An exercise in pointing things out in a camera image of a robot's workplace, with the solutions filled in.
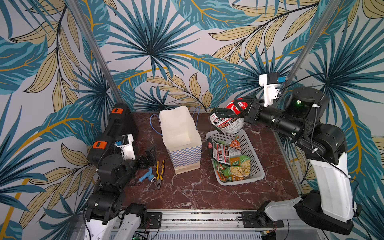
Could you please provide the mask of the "dark green red packet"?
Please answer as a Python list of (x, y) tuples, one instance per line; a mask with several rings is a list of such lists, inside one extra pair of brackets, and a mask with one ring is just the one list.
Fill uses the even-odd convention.
[[(210, 123), (221, 134), (236, 134), (244, 126), (244, 118), (240, 117), (241, 111), (231, 101), (224, 108), (213, 108), (209, 115)], [(241, 110), (248, 107), (248, 103), (242, 102), (242, 98), (237, 99)]]

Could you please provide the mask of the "blue checkered paper bag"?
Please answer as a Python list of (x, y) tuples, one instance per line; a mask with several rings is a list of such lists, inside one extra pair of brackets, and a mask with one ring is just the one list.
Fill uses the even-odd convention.
[(158, 118), (164, 146), (170, 156), (175, 174), (197, 170), (201, 166), (202, 140), (197, 130), (198, 119), (193, 116), (186, 106), (172, 110), (163, 110), (150, 117)]

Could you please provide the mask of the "dark packet with label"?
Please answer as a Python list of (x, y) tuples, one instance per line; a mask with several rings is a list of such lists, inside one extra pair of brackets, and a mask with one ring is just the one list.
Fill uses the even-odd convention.
[(219, 143), (212, 138), (207, 139), (207, 144), (208, 149), (210, 150), (211, 159), (219, 162), (220, 164), (232, 166), (234, 164), (232, 159), (242, 155), (240, 150), (226, 144)]

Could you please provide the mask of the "green yellow snack packet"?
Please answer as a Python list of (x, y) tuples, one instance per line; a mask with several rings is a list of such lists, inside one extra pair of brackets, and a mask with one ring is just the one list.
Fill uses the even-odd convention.
[(250, 177), (251, 158), (245, 155), (230, 158), (230, 166), (225, 168), (224, 176), (227, 181), (235, 182)]

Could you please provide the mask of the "white plastic basket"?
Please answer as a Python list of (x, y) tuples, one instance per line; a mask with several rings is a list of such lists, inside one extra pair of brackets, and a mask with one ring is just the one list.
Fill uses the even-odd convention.
[(254, 150), (254, 147), (252, 146), (252, 143), (251, 143), (245, 130), (240, 130), (237, 134), (233, 134), (233, 135), (221, 134), (218, 131), (210, 131), (210, 132), (206, 133), (206, 139), (212, 138), (215, 141), (224, 141), (225, 143), (230, 143), (232, 140), (235, 139), (236, 136), (239, 136), (242, 154), (251, 158), (250, 177), (245, 179), (245, 180), (241, 180), (241, 181), (222, 182), (220, 180), (219, 174), (217, 173), (217, 171), (215, 169), (214, 161), (212, 160), (212, 165), (214, 167), (216, 180), (222, 186), (235, 186), (235, 185), (249, 184), (249, 183), (253, 183), (253, 182), (262, 180), (265, 177), (265, 172), (263, 170), (263, 167), (260, 163), (260, 160), (259, 160), (259, 158), (258, 158), (258, 156)]

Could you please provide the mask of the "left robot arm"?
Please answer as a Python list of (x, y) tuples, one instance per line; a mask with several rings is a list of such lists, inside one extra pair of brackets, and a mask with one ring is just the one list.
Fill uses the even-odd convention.
[(119, 147), (91, 148), (88, 160), (96, 167), (99, 179), (88, 198), (87, 209), (83, 214), (86, 240), (107, 240), (117, 220), (122, 221), (123, 229), (119, 239), (130, 239), (135, 231), (147, 223), (147, 209), (141, 204), (130, 204), (121, 213), (121, 206), (126, 199), (125, 188), (132, 185), (138, 170), (148, 171), (135, 184), (145, 179), (154, 182), (152, 167), (156, 163), (157, 147), (153, 145), (146, 154), (134, 160), (124, 160)]

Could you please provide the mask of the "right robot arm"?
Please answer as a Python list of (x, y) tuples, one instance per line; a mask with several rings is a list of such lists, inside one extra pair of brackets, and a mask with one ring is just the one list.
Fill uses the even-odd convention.
[(362, 207), (351, 188), (345, 133), (320, 122), (328, 103), (324, 93), (310, 87), (295, 88), (284, 109), (259, 99), (234, 101), (238, 116), (246, 123), (260, 123), (291, 138), (316, 174), (317, 190), (292, 201), (269, 202), (265, 214), (271, 220), (300, 219), (313, 228), (348, 235)]

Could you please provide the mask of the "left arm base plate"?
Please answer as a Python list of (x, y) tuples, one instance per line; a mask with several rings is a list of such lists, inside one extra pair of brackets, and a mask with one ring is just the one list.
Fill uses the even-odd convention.
[(162, 225), (162, 212), (149, 212), (140, 229), (160, 229)]

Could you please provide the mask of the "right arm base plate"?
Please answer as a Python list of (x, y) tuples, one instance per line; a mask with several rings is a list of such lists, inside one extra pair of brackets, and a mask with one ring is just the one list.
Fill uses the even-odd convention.
[(262, 212), (241, 212), (241, 216), (237, 217), (242, 222), (244, 228), (283, 228), (282, 220), (273, 221), (265, 213)]

